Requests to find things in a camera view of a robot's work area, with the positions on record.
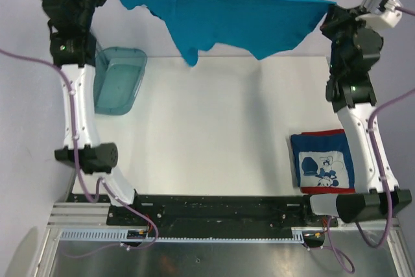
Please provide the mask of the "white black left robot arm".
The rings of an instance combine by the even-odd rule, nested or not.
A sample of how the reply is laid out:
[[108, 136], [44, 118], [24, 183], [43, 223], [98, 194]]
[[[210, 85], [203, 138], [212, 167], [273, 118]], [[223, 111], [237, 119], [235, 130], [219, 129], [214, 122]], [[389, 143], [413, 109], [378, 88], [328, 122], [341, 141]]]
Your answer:
[[60, 75], [64, 96], [64, 146], [54, 152], [56, 160], [73, 167], [78, 183], [90, 202], [84, 178], [104, 187], [114, 206], [123, 206], [121, 218], [135, 225], [142, 220], [143, 208], [134, 203], [136, 192], [117, 166], [114, 143], [100, 141], [95, 122], [93, 85], [97, 40], [91, 33], [96, 8], [106, 0], [41, 0], [49, 18], [50, 53]]

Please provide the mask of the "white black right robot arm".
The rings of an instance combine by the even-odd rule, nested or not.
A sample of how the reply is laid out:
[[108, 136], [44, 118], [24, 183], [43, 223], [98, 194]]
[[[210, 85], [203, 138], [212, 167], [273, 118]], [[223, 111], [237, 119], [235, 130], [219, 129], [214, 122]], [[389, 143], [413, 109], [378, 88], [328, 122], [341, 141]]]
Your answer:
[[320, 27], [331, 40], [326, 99], [346, 134], [355, 173], [354, 194], [311, 195], [299, 218], [314, 226], [322, 216], [345, 223], [391, 219], [412, 201], [401, 189], [381, 141], [375, 113], [379, 111], [369, 72], [379, 61], [384, 40], [380, 30], [393, 28], [402, 18], [399, 0], [382, 0], [376, 12], [365, 7], [329, 7]]

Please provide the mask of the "bright blue t-shirt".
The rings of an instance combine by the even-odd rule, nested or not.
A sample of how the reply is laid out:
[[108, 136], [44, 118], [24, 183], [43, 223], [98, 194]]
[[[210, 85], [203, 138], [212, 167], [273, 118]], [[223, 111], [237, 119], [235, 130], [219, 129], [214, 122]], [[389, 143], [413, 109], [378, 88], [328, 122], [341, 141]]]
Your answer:
[[295, 49], [327, 14], [327, 0], [120, 0], [145, 6], [165, 24], [189, 66], [199, 51], [221, 43], [262, 60]]

